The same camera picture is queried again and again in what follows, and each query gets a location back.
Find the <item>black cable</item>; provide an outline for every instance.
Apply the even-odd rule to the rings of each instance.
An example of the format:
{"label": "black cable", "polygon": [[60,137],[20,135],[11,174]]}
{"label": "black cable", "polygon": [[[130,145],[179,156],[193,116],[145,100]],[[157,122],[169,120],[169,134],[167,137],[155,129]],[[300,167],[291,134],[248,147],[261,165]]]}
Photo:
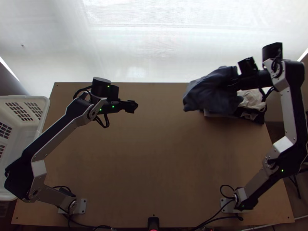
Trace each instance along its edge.
{"label": "black cable", "polygon": [[93,231],[95,231],[97,229],[111,229],[112,230],[112,228],[108,225],[99,225],[99,226],[95,227]]}
{"label": "black cable", "polygon": [[72,191],[71,191],[71,189],[70,189],[69,187],[67,187],[67,186],[63,186],[63,185],[60,185],[60,186],[54,186],[54,187],[52,187],[52,188],[57,189],[57,188],[61,188],[61,187],[66,188],[66,189],[67,189],[70,193],[72,192]]}
{"label": "black cable", "polygon": [[98,124],[101,125],[103,128],[108,128],[110,126],[110,122],[109,122],[107,114],[104,114],[104,118],[105,118],[106,125],[103,124],[103,122],[98,116],[96,116],[94,120],[98,122]]}
{"label": "black cable", "polygon": [[263,89],[262,88],[259,88],[259,91],[260,91],[260,93],[261,93],[261,95],[262,95],[262,98],[265,96],[265,93],[264,93],[264,91],[263,91]]}
{"label": "black cable", "polygon": [[214,222],[214,221],[218,221],[218,220],[222,220],[222,219],[232,219],[232,218],[238,218],[240,221],[243,221],[243,220],[244,220],[242,217],[238,216],[237,213],[236,213],[235,216],[228,216],[228,217],[225,216],[225,217],[215,218],[215,219],[213,219],[213,220],[207,222],[206,224],[204,224],[204,226],[206,226],[207,224],[212,223],[212,222]]}
{"label": "black cable", "polygon": [[264,96],[262,96],[262,102],[265,102],[265,100],[267,99],[267,97],[268,97],[274,90],[276,90],[275,87],[271,87],[271,88],[268,90],[268,92],[267,92]]}
{"label": "black cable", "polygon": [[77,95],[78,95],[80,92],[86,91],[86,90],[90,89],[91,87],[92,87],[92,85],[91,85],[91,86],[88,86],[88,87],[85,87],[85,88],[79,89],[79,90],[76,91],[76,93],[74,94],[73,99],[75,99],[75,98],[77,97]]}
{"label": "black cable", "polygon": [[226,196],[226,195],[223,194],[223,192],[222,192],[223,187],[229,187],[230,189],[232,189],[233,192],[235,191],[234,188],[232,188],[232,187],[231,187],[230,185],[228,185],[228,184],[223,184],[222,186],[220,186],[220,189],[219,189],[219,191],[220,191],[220,193],[221,193],[221,195],[222,195],[223,197],[228,198],[228,199],[234,199],[234,197],[229,197],[229,196]]}
{"label": "black cable", "polygon": [[90,103],[93,103],[93,97],[92,97],[92,94],[91,94],[91,92],[89,92],[88,90],[85,90],[88,94],[89,94],[89,96],[90,96]]}
{"label": "black cable", "polygon": [[277,71],[277,63],[279,63],[281,61],[280,59],[281,56],[281,50],[279,49],[279,53],[276,55],[276,57],[274,58],[272,65],[271,65],[271,69],[276,72]]}
{"label": "black cable", "polygon": [[220,208],[220,210],[218,210],[217,213],[215,213],[214,216],[212,216],[211,218],[207,219],[205,222],[202,222],[201,224],[197,225],[197,226],[196,226],[195,228],[193,228],[191,231],[194,231],[194,230],[196,230],[196,229],[199,229],[199,228],[205,226],[206,224],[208,224],[208,222],[209,222],[211,219],[213,219],[214,217],[216,217],[216,216],[224,209],[224,207],[226,207],[226,206],[227,206],[229,203],[231,203],[232,201],[234,201],[234,199],[228,201],[223,207]]}
{"label": "black cable", "polygon": [[67,219],[67,227],[70,229],[70,220],[71,220],[71,218],[72,218],[72,215],[73,214],[70,214],[70,206],[75,202],[75,201],[77,201],[76,199],[74,199],[74,200],[72,200],[71,202],[70,202],[70,204],[69,204],[69,206],[67,207],[67,214],[69,215],[69,217],[68,217],[68,219]]}
{"label": "black cable", "polygon": [[100,226],[104,226],[105,228],[108,228],[108,229],[111,229],[111,230],[115,230],[113,229],[111,226],[108,226],[108,225],[100,225],[100,226],[91,226],[91,225],[86,225],[86,224],[81,224],[81,223],[78,223],[76,221],[74,221],[73,219],[70,219],[71,222],[79,225],[79,226],[82,226],[82,227],[86,227],[86,228],[93,228],[93,229],[96,229],[96,228],[100,228]]}
{"label": "black cable", "polygon": [[295,185],[295,182],[293,181],[293,179],[291,178],[291,176],[289,176],[290,181]]}

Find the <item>brown tabletop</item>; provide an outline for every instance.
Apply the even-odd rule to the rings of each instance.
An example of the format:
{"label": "brown tabletop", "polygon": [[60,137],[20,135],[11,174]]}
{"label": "brown tabletop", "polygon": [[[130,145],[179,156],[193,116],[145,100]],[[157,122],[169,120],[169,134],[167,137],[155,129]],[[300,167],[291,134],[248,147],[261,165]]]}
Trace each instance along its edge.
{"label": "brown tabletop", "polygon": [[[90,83],[55,83],[44,129],[65,112],[74,93]],[[87,198],[88,225],[193,227],[220,208],[219,187],[244,186],[271,147],[266,126],[241,119],[205,118],[184,112],[187,84],[119,83],[119,97],[135,100],[135,114],[110,114],[110,127],[77,128],[46,159],[49,186],[66,185]],[[212,226],[294,222],[283,181],[259,199],[253,211]],[[66,226],[53,205],[16,204],[14,224]]]}

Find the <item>cable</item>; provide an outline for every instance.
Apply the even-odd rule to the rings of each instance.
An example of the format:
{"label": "cable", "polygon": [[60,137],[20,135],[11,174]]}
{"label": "cable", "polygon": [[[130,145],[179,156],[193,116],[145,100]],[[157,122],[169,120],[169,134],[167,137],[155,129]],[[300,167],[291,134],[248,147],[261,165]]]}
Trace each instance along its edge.
{"label": "cable", "polygon": [[216,216],[224,209],[224,207],[226,207],[226,206],[227,206],[229,203],[231,203],[232,201],[234,201],[234,199],[228,201],[223,207],[220,208],[220,210],[218,210],[217,213],[215,213],[214,216],[212,216],[211,218],[207,219],[205,222],[202,222],[201,224],[197,225],[197,226],[196,226],[195,228],[193,228],[191,231],[194,231],[194,230],[196,230],[196,229],[199,229],[199,228],[205,226],[211,219],[213,219],[214,217],[216,217]]}
{"label": "cable", "polygon": [[96,228],[94,228],[93,231],[95,231],[97,229],[111,229],[112,230],[112,228],[110,226],[108,226],[108,225],[99,225]]}
{"label": "cable", "polygon": [[61,188],[61,187],[66,188],[66,189],[67,189],[70,193],[72,192],[72,191],[71,191],[71,189],[70,189],[69,187],[67,187],[67,186],[63,186],[63,185],[60,185],[60,186],[54,186],[54,187],[52,187],[52,188],[57,189],[57,188]]}
{"label": "cable", "polygon": [[278,50],[279,53],[276,55],[276,57],[274,58],[272,65],[271,65],[271,69],[276,72],[277,71],[277,64],[280,64],[279,62],[281,61],[281,49]]}
{"label": "cable", "polygon": [[110,126],[110,122],[109,122],[107,114],[104,114],[104,118],[105,118],[106,125],[103,124],[103,122],[98,116],[96,116],[94,120],[98,122],[98,124],[101,125],[103,128],[108,128]]}
{"label": "cable", "polygon": [[91,85],[91,86],[88,86],[88,87],[85,87],[85,88],[79,89],[79,90],[76,91],[76,93],[74,94],[73,99],[75,99],[75,98],[77,97],[77,95],[78,95],[80,92],[82,92],[82,91],[87,91],[87,90],[90,89],[91,87],[92,87],[92,85]]}
{"label": "cable", "polygon": [[294,180],[291,177],[289,177],[290,181],[294,184],[294,186],[296,188],[298,198],[301,199],[300,188],[298,187],[298,183],[297,183],[297,180],[296,180],[296,175],[293,175],[293,178],[294,178]]}
{"label": "cable", "polygon": [[67,226],[68,226],[68,228],[70,229],[70,220],[71,220],[71,217],[72,217],[72,215],[73,214],[70,214],[70,206],[75,202],[75,201],[77,201],[76,199],[74,199],[74,200],[72,200],[71,202],[70,202],[70,204],[69,204],[69,206],[67,207],[67,214],[69,215],[69,217],[68,217],[68,219],[67,219]]}
{"label": "cable", "polygon": [[93,228],[93,229],[100,229],[100,228],[103,228],[103,226],[107,229],[111,229],[112,231],[115,231],[116,229],[112,228],[111,226],[108,226],[108,225],[100,225],[100,226],[91,226],[91,225],[86,225],[86,224],[81,224],[81,223],[78,223],[76,221],[74,221],[73,219],[70,219],[71,222],[79,225],[79,226],[82,226],[82,227],[86,227],[86,228]]}
{"label": "cable", "polygon": [[261,95],[262,95],[262,98],[265,96],[265,93],[264,93],[264,91],[263,91],[263,89],[262,88],[259,88],[259,91],[260,91],[260,93],[261,93]]}
{"label": "cable", "polygon": [[90,96],[90,102],[91,103],[93,103],[93,97],[92,97],[92,94],[91,94],[91,92],[89,92],[88,90],[85,90],[88,94],[89,94],[89,96]]}
{"label": "cable", "polygon": [[265,100],[267,99],[267,97],[273,92],[273,91],[277,91],[275,87],[271,87],[268,92],[262,96],[262,102],[265,102]]}
{"label": "cable", "polygon": [[[299,220],[299,219],[303,219],[303,218],[306,218],[308,217],[308,215],[305,215],[305,216],[301,216],[301,217],[298,217],[298,218],[294,218],[294,220]],[[266,225],[261,225],[261,226],[255,226],[254,229],[261,229],[261,228],[266,228],[266,227],[270,227],[270,226],[273,226],[273,225],[277,225],[277,224],[266,224]],[[242,229],[241,231],[250,231],[251,229]]]}
{"label": "cable", "polygon": [[219,189],[219,191],[220,191],[220,193],[221,193],[221,195],[222,195],[223,197],[228,198],[228,199],[234,199],[234,197],[229,197],[229,196],[226,196],[226,195],[223,194],[223,192],[222,192],[223,187],[229,187],[230,189],[233,190],[233,192],[235,191],[234,188],[232,188],[232,187],[231,187],[230,185],[228,185],[228,184],[223,184],[222,186],[220,186],[220,189]]}
{"label": "cable", "polygon": [[243,220],[244,220],[242,217],[238,216],[237,213],[236,213],[235,216],[225,216],[225,217],[221,217],[221,218],[215,218],[215,219],[213,219],[213,220],[211,220],[211,221],[208,221],[208,222],[205,223],[203,226],[206,226],[207,224],[212,223],[212,222],[214,222],[214,221],[218,221],[218,220],[222,220],[222,219],[232,219],[232,218],[238,218],[240,221],[243,221]]}

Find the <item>blue cloth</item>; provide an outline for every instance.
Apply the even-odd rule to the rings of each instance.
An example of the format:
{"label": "blue cloth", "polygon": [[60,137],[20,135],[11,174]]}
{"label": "blue cloth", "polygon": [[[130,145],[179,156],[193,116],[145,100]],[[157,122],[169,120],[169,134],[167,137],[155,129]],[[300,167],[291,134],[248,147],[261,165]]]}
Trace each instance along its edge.
{"label": "blue cloth", "polygon": [[191,81],[183,96],[184,111],[206,109],[224,116],[232,115],[243,101],[236,91],[220,87],[230,79],[238,78],[236,66],[223,66],[210,74]]}

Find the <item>light strip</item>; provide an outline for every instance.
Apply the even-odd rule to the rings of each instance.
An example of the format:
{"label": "light strip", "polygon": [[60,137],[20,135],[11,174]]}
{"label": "light strip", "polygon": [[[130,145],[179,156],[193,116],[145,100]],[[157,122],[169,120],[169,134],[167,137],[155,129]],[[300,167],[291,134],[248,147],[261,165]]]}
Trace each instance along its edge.
{"label": "light strip", "polygon": [[298,62],[302,61],[302,59],[308,54],[308,48],[305,50],[305,52],[301,55],[301,57],[299,57],[299,59],[297,60]]}
{"label": "light strip", "polygon": [[12,72],[11,68],[5,63],[5,61],[0,56],[0,63],[20,82],[20,80],[16,77],[16,75]]}

